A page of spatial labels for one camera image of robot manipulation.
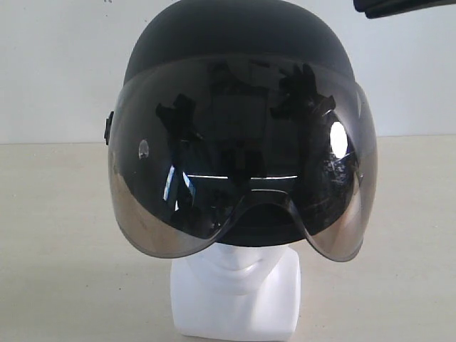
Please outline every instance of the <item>black object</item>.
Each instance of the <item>black object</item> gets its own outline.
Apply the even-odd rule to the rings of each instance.
[[[419,9],[456,4],[455,0],[353,0],[358,12],[370,19],[393,16]]]
[[[366,97],[322,20],[278,0],[181,0],[133,49],[109,134],[127,239],[154,257],[308,239],[357,255],[375,193]]]

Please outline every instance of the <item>white mannequin head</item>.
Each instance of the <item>white mannequin head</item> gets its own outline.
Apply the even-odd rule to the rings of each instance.
[[[257,248],[213,244],[186,260],[211,291],[243,295],[259,289],[287,248],[288,244]]]

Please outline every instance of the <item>helmet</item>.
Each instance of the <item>helmet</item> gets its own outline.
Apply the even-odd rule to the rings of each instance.
[[[341,42],[299,6],[169,6],[133,49],[105,138],[115,217],[143,253],[302,239],[334,261],[360,250],[373,120]]]

